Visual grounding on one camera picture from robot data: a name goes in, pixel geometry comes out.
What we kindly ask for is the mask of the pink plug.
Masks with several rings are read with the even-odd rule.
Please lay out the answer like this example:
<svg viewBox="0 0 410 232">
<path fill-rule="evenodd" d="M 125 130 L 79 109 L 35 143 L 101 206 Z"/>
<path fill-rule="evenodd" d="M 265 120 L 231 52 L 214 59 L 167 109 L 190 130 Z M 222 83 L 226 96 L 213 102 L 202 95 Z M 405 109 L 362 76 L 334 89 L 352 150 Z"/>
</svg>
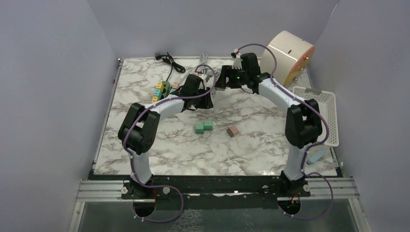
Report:
<svg viewBox="0 0 410 232">
<path fill-rule="evenodd" d="M 174 82 L 172 85 L 172 89 L 178 89 L 179 87 L 179 83 L 178 82 Z"/>
<path fill-rule="evenodd" d="M 239 134 L 239 129 L 236 126 L 230 126 L 227 128 L 227 134 L 233 138 Z"/>
</svg>

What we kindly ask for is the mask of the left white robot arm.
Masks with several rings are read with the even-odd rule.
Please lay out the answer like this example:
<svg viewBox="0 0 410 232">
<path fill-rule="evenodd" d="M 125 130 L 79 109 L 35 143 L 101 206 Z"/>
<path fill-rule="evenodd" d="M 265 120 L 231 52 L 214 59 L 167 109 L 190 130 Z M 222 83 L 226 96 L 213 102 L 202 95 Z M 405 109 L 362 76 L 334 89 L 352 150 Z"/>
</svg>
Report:
<svg viewBox="0 0 410 232">
<path fill-rule="evenodd" d="M 136 182 L 133 191 L 139 198 L 147 198 L 152 192 L 152 185 L 148 182 L 152 177 L 149 150 L 154 144 L 159 123 L 184 112 L 190 106 L 207 103 L 217 79 L 214 77 L 210 87 L 194 89 L 194 81 L 202 82 L 203 79 L 190 74 L 180 90 L 173 91 L 164 99 L 146 105 L 135 102 L 129 107 L 118 131 L 118 138 L 129 153 L 131 178 Z"/>
</svg>

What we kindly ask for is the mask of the green plug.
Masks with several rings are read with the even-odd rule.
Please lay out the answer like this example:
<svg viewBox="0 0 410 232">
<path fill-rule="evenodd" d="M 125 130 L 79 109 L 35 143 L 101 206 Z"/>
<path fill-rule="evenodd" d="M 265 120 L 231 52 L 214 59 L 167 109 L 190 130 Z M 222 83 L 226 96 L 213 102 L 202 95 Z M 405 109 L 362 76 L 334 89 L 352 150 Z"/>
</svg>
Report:
<svg viewBox="0 0 410 232">
<path fill-rule="evenodd" d="M 196 134 L 203 134 L 205 131 L 204 124 L 203 123 L 197 123 L 195 124 L 195 133 Z"/>
<path fill-rule="evenodd" d="M 212 120 L 205 120 L 204 123 L 204 130 L 211 131 L 213 130 L 213 121 Z"/>
</svg>

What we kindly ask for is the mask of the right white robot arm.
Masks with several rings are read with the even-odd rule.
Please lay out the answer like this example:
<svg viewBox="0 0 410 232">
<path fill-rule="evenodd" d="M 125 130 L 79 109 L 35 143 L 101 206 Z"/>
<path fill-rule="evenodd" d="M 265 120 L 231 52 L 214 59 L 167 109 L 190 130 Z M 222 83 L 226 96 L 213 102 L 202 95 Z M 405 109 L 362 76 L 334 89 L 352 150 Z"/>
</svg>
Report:
<svg viewBox="0 0 410 232">
<path fill-rule="evenodd" d="M 254 94 L 270 100 L 286 114 L 285 137 L 290 143 L 288 158 L 280 174 L 279 191 L 292 196 L 303 184 L 303 165 L 309 145 L 317 142 L 322 134 L 322 121 L 316 100 L 305 100 L 293 95 L 268 72 L 261 72 L 254 53 L 233 52 L 231 66 L 223 65 L 216 81 L 216 89 L 247 86 Z"/>
</svg>

